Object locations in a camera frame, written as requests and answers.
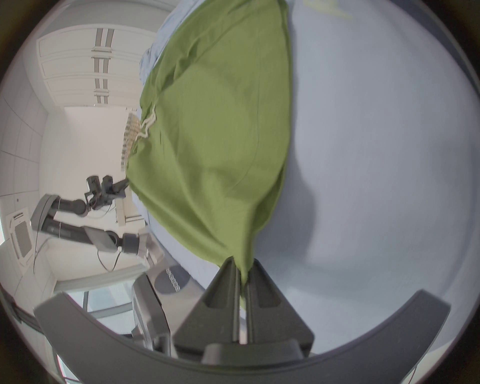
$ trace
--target bed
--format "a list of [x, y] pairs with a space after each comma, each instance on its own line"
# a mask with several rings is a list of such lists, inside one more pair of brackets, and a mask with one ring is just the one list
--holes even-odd
[[[202, 2], [183, 0], [166, 19], [142, 58], [143, 82]], [[314, 353], [374, 328], [421, 288], [452, 305], [437, 349], [458, 335], [480, 295], [477, 79], [415, 2], [288, 4], [291, 146], [282, 195], [254, 256], [315, 332]], [[133, 200], [162, 245], [207, 287], [218, 267]]]

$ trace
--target drawstring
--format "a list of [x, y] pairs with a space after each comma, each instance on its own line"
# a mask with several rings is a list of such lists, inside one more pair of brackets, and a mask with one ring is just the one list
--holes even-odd
[[144, 139], [148, 138], [148, 130], [155, 123], [155, 121], [155, 106], [153, 106], [150, 116], [143, 121], [142, 125], [140, 125], [140, 132], [138, 132], [137, 137], [135, 137], [135, 141], [137, 141], [139, 137], [143, 137]]

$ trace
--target ceiling air conditioner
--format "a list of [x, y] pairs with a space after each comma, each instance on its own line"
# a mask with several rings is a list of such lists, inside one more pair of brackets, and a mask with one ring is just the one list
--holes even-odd
[[6, 217], [16, 260], [22, 272], [27, 271], [34, 255], [34, 238], [28, 208], [23, 208]]

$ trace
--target yellow print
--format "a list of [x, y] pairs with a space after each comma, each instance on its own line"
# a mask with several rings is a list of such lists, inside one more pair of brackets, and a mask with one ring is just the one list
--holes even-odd
[[338, 7], [338, 0], [303, 0], [303, 4], [319, 12], [350, 20], [352, 16]]

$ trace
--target green cloth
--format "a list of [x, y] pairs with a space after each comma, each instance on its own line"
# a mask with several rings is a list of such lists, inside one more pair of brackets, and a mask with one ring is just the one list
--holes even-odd
[[279, 197], [290, 141], [291, 60], [284, 0], [207, 0], [167, 44], [145, 84], [147, 138], [127, 178], [183, 246], [245, 283], [252, 240]]

